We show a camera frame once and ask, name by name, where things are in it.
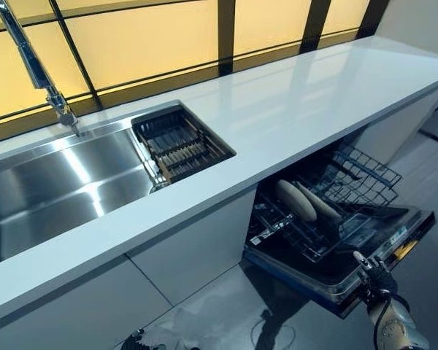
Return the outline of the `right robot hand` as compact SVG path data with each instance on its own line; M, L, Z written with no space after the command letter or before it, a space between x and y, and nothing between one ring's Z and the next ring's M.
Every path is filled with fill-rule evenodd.
M359 251L354 251L353 256L359 265L357 274L362 283L361 299L368 307L398 292L397 282L379 256L365 257Z

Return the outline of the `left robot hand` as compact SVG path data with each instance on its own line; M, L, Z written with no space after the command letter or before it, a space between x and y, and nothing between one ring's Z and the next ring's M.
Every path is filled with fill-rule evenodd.
M130 336L128 336L122 346L121 350L151 350L151 346L146 345L142 342L142 337L145 334L143 329L138 329L134 331Z

